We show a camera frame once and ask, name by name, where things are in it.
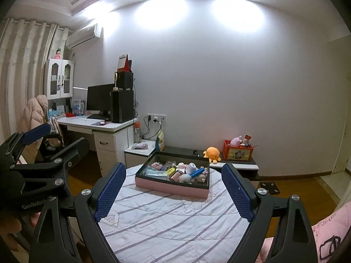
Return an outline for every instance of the desk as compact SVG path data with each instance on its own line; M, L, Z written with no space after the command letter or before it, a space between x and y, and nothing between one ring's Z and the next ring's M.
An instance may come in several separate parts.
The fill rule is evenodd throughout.
M93 135L101 174L104 177L116 162L126 165L124 151L134 143L133 122L137 119L124 123L93 125L101 120L87 117L64 117L59 118L57 122L66 125L69 131Z

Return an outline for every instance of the mouse pad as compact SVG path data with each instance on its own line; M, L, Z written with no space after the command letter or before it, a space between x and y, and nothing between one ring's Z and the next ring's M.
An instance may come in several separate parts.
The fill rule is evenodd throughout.
M265 188L271 195L277 195L280 193L278 187L273 182L260 182L260 187Z
M107 125L111 122L105 122L104 124L101 124L100 122L97 122L97 123L93 123L92 125L98 125L98 126L104 126L104 125Z

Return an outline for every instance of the baseboard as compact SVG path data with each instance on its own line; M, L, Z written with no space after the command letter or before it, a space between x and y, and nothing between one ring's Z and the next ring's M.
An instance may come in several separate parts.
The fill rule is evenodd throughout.
M266 180L297 180L297 179L322 177L322 176L327 176L327 175L331 175L331 171L322 172L322 173L314 173L314 174L286 175L286 176L261 176L260 175L260 179L261 179L261 181L262 180L264 180L264 181L266 181Z

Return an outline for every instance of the orange storage basket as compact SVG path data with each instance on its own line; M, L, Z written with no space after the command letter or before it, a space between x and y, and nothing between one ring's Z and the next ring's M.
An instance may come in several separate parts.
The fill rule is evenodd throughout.
M230 140L224 141L223 146L223 157L224 160L235 160L235 161L251 161L251 155L253 148L242 147L242 146L231 146Z

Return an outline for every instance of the toy box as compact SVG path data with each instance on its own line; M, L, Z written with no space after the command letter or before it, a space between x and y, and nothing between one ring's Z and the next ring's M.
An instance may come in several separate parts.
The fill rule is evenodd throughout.
M201 166L207 167L209 170L210 163L208 158L202 158L197 156L187 156L163 152L154 152L144 165L135 174L135 184L138 187L159 191L167 194L174 194L179 196L186 196L191 198L207 199L210 188L210 173L208 173L206 182L204 183L179 183L172 182L162 179L156 179L143 175L143 170L147 165L151 165L154 162L165 163L166 161L175 161L177 164L180 162L189 164L194 163L197 168Z
M243 146L231 146L230 140L224 141L223 156L225 160L251 161L253 148Z

